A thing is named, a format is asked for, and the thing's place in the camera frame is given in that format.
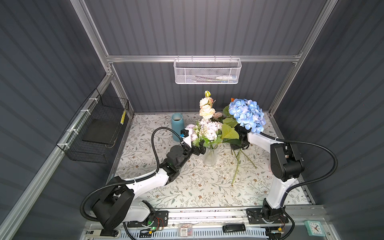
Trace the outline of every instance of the alarm clock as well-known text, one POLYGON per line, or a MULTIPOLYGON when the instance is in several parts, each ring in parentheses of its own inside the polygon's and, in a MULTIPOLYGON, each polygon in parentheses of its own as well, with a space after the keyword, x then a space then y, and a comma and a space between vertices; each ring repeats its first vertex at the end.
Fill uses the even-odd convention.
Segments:
POLYGON ((305 221, 304 224, 309 236, 325 237, 325 232, 320 222, 309 220, 305 221))

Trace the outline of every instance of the wire mesh basket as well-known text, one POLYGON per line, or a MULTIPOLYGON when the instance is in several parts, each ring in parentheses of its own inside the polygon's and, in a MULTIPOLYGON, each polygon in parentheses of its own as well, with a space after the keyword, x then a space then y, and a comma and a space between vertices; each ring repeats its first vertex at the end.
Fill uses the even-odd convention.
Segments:
POLYGON ((239 58, 192 57, 189 61, 175 58, 173 66, 177 84, 237 84, 242 65, 239 58))
POLYGON ((57 142, 56 144, 69 159, 74 161, 113 162, 119 148, 119 142, 124 135, 123 129, 125 129, 128 122, 128 117, 126 118, 128 110, 127 99, 99 95, 87 110, 81 110, 82 113, 80 114, 82 116, 78 123, 71 129, 67 128, 65 132, 70 131, 70 136, 66 142, 57 142), (110 140, 108 142, 100 143, 84 140, 90 126, 95 121, 107 122, 112 126, 109 128, 110 140))

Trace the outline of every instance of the mounting plate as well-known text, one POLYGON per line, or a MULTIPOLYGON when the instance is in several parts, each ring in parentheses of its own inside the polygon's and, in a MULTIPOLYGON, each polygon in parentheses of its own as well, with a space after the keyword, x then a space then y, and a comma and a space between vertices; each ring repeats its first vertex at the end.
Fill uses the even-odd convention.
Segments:
MULTIPOLYGON (((151 227, 157 227, 158 224, 160 227, 166 227, 168 225, 168 213, 169 213, 168 211, 155 211, 155 219, 151 224, 151 227), (164 225, 161 220, 159 223, 159 220, 157 219, 157 217, 164 221, 164 225)), ((131 222, 127 222, 127 227, 147 227, 147 226, 143 225, 143 222, 131 221, 131 222)))
MULTIPOLYGON (((250 208, 245 210, 247 213, 249 224, 265 224, 266 222, 263 220, 261 208, 250 208)), ((288 217, 280 217, 281 221, 277 219, 276 221, 272 222, 271 224, 275 223, 288 223, 288 217)))

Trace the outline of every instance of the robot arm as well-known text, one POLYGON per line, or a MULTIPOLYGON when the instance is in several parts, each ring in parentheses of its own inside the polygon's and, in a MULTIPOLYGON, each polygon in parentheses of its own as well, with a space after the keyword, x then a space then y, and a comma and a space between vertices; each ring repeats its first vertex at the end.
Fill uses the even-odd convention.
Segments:
POLYGON ((262 217, 274 222, 281 214, 280 202, 284 193, 304 171, 303 159, 295 144, 279 142, 256 133, 248 133, 248 141, 271 154, 271 170, 274 175, 271 190, 263 202, 262 217))
POLYGON ((195 147, 191 144, 189 132, 191 129, 181 131, 181 145, 173 146, 159 171, 152 171, 133 179, 114 177, 108 184, 119 182, 132 182, 125 185, 116 185, 101 191, 100 197, 93 204, 92 211, 103 225, 104 229, 113 230, 121 222, 152 222, 154 209, 146 201, 137 198, 151 189, 165 186, 173 182, 180 174, 180 169, 189 160, 192 154, 205 153, 205 148, 195 147))

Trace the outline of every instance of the corrugated wall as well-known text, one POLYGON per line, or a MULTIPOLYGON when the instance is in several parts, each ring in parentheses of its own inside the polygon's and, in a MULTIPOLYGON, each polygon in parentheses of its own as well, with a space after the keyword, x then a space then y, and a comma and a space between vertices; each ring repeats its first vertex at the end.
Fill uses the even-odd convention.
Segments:
POLYGON ((86 0, 110 55, 293 55, 324 0, 86 0))
MULTIPOLYGON (((0 222, 104 75, 69 1, 0 1, 0 222)), ((63 159, 14 239, 75 239, 79 199, 107 176, 63 159)))
POLYGON ((173 63, 115 63, 135 112, 198 111, 204 91, 223 110, 231 98, 257 101, 268 110, 292 63, 243 63, 238 84, 175 84, 173 63))
MULTIPOLYGON (((339 168, 309 185, 343 239, 381 239, 384 214, 384 1, 339 0, 275 118, 287 139, 329 147, 339 168)), ((332 166, 300 146, 304 179, 332 166)))
MULTIPOLYGON (((298 54, 325 0, 86 0, 109 55, 298 54)), ((169 63, 115 63, 135 112, 197 111, 204 90, 218 110, 231 97, 265 110, 290 63, 243 63, 236 85, 174 82, 169 63)))

